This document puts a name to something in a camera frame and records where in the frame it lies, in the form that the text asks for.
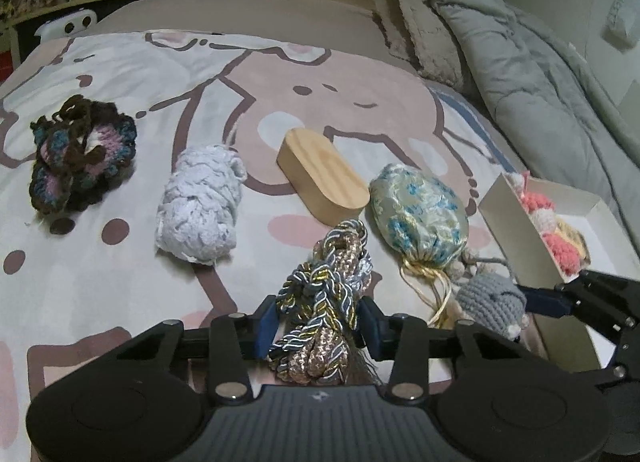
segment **white box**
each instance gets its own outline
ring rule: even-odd
[[[546,180],[530,178],[527,190],[541,193],[556,205],[556,213],[584,236],[591,270],[640,279],[640,261],[626,234],[601,198]],[[565,278],[531,223],[507,179],[500,175],[479,204],[518,283],[552,289]],[[535,316],[549,359],[570,372],[606,366],[614,346],[577,318]]]

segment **gray crocheted mouse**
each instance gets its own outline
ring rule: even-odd
[[[525,314],[527,299],[510,279],[493,272],[476,273],[447,308],[449,317],[471,319],[514,340],[529,324]]]

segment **blanket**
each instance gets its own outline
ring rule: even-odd
[[[38,217],[28,186],[29,124],[76,93],[115,102],[138,130],[135,171],[82,213]],[[248,170],[238,246],[214,267],[154,246],[156,209],[179,153],[220,143]],[[168,318],[206,327],[251,313],[306,260],[328,228],[309,214],[276,164],[285,132],[333,140],[367,181],[389,162],[430,169],[463,199],[469,243],[500,255],[477,202],[510,164],[464,99],[368,58],[258,37],[153,31],[69,39],[62,53],[0,99],[0,461],[30,459],[24,415],[47,384]],[[372,295],[386,314],[428,318],[366,212]],[[388,380],[391,362],[379,363]],[[434,360],[431,381],[450,378]],[[263,365],[254,392],[273,383]],[[190,383],[204,380],[191,370]]]
[[[494,121],[531,171],[599,195],[640,251],[640,142],[589,65],[502,0],[429,0]]]

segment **bedsheet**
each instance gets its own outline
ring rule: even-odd
[[[28,194],[29,124],[76,93],[134,117],[135,172],[82,213],[41,218]],[[177,156],[221,142],[236,123],[233,147],[249,174],[237,248],[215,267],[158,251],[156,209]],[[469,244],[500,254],[477,203],[511,165],[462,98],[389,64],[253,36],[103,34],[69,39],[0,99],[0,461],[36,460],[24,415],[47,384],[164,319],[204,327],[219,315],[251,313],[279,290],[328,230],[275,161],[284,133],[301,126],[333,140],[367,182],[393,161],[430,169],[463,199]],[[372,220],[362,218],[374,265],[368,294],[387,314],[428,318]],[[388,378],[390,362],[377,368]],[[250,374],[254,392],[273,382],[264,365]],[[189,378],[202,387],[197,370]],[[434,362],[431,381],[448,378]]]

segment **twisted cord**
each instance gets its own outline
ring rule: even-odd
[[[293,328],[268,356],[279,378],[300,384],[345,381],[345,334],[358,327],[356,304],[373,269],[366,244],[363,223],[345,220],[316,243],[313,262],[298,265],[283,284],[276,305]]]
[[[431,300],[427,297],[427,295],[414,283],[411,283],[407,276],[405,276],[405,271],[413,274],[416,277],[424,277],[427,282],[431,285],[431,291],[433,292],[433,297],[435,299],[435,303],[431,302]],[[449,276],[438,270],[437,268],[429,268],[424,265],[415,265],[409,262],[406,258],[402,260],[400,265],[400,276],[404,280],[404,282],[414,289],[415,293],[418,295],[420,300],[427,304],[434,312],[433,316],[431,316],[430,320],[427,321],[429,326],[434,326],[439,328],[444,324],[445,312],[447,308],[447,303],[451,298],[451,294],[453,293],[453,287],[451,285],[451,281]],[[444,288],[444,298],[440,297],[440,293],[436,288],[434,282],[439,280]]]

